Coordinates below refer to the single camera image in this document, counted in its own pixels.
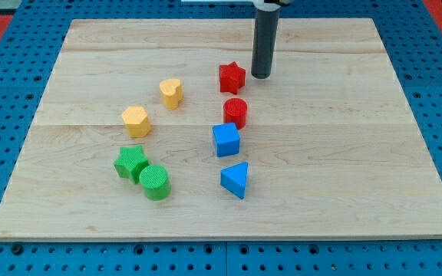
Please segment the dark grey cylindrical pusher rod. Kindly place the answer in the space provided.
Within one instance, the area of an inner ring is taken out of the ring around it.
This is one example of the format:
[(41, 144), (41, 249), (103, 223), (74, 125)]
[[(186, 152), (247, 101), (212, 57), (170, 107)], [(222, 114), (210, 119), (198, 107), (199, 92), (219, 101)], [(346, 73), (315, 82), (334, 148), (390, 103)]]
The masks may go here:
[(278, 21), (278, 9), (256, 11), (251, 75), (257, 79), (266, 79), (271, 74)]

